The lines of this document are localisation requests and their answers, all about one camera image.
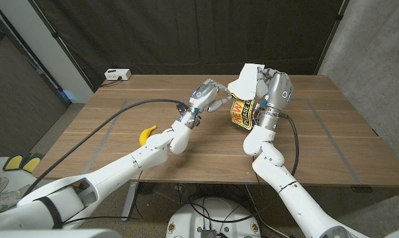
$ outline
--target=table leg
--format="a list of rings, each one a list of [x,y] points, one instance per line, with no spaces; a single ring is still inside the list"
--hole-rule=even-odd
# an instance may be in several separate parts
[[[131,210],[134,207],[134,203],[136,202],[136,187],[138,182],[130,182],[130,186],[128,187],[126,201],[124,203],[124,207],[122,209],[122,217],[130,217],[132,213]],[[128,221],[129,218],[121,218],[122,221]]]

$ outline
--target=white robot body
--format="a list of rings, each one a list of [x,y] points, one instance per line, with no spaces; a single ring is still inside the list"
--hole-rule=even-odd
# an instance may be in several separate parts
[[[202,202],[204,208],[209,212],[212,219],[220,221],[232,221],[250,216],[251,213],[239,204],[217,197],[199,198],[193,201],[193,205],[200,213],[202,213]],[[187,237],[217,237],[219,233],[225,234],[227,237],[261,237],[257,220],[252,217],[244,221],[236,223],[219,223],[210,221],[196,213],[190,204],[184,205],[177,210],[168,222],[166,238],[187,238]]]

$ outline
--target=black strap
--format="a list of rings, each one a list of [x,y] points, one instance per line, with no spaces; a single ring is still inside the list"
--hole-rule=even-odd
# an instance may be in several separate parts
[[[41,197],[36,200],[41,201],[51,213],[52,219],[54,220],[54,226],[52,229],[61,229],[63,224],[61,216],[51,199],[49,199],[48,197]]]

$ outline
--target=yellow object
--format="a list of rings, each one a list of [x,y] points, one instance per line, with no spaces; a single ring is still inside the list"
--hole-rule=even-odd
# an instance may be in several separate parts
[[[146,144],[146,140],[148,139],[149,135],[151,132],[156,129],[157,126],[152,126],[151,128],[145,129],[139,136],[139,142],[141,146],[144,146]]]
[[[12,159],[10,159],[7,163],[7,166],[5,166],[5,170],[13,170],[13,169],[19,169],[20,164],[22,161],[22,156],[21,155],[16,155]]]
[[[34,168],[36,168],[36,166],[38,166],[40,162],[40,158],[39,157],[35,157],[33,159],[31,159],[29,162],[27,162],[27,164],[22,168],[25,171],[29,172],[29,173],[33,173]]]
[[[234,93],[230,95],[236,99],[230,111],[232,122],[248,130],[252,129],[251,113],[253,109],[253,100],[240,100]]]

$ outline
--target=yellow banana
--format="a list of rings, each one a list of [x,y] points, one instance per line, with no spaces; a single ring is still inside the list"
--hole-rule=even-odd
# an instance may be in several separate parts
[[[151,128],[145,129],[139,136],[139,142],[140,145],[143,146],[144,144],[146,144],[146,140],[148,139],[149,135],[151,134],[151,132],[156,129],[157,126],[152,126]]]

